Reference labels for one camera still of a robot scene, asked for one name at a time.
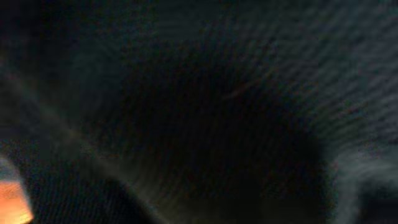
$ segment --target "orange light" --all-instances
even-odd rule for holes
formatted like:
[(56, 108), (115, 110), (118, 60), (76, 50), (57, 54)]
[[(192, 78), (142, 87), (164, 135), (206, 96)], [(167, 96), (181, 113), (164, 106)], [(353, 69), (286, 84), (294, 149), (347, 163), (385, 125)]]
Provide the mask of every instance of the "orange light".
[(18, 182), (0, 182), (0, 224), (25, 224), (33, 219)]

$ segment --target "gray fabric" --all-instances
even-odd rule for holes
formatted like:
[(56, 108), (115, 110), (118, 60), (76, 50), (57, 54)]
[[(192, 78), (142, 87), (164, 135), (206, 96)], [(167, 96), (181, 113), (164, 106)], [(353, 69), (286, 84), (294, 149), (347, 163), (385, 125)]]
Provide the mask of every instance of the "gray fabric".
[(0, 30), (15, 123), (160, 221), (349, 224), (396, 192), (394, 1), (33, 2)]

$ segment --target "clothing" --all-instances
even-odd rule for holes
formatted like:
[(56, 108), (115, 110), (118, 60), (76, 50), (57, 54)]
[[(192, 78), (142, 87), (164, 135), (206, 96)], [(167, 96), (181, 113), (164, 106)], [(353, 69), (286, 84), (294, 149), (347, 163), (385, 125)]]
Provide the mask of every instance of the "clothing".
[(2, 4), (2, 153), (38, 222), (395, 218), (394, 1)]

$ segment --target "bright orange object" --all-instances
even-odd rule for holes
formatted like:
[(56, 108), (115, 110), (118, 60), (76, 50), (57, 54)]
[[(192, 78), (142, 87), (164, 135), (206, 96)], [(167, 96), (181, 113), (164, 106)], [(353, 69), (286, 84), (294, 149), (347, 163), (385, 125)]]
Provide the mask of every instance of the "bright orange object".
[(0, 224), (25, 224), (33, 219), (18, 182), (0, 182)]

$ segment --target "black fabric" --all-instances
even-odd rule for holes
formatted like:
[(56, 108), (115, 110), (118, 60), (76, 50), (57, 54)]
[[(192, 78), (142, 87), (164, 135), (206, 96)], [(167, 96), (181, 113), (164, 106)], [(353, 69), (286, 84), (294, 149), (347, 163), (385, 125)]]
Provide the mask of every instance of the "black fabric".
[(38, 222), (383, 219), (396, 2), (1, 6), (2, 153)]

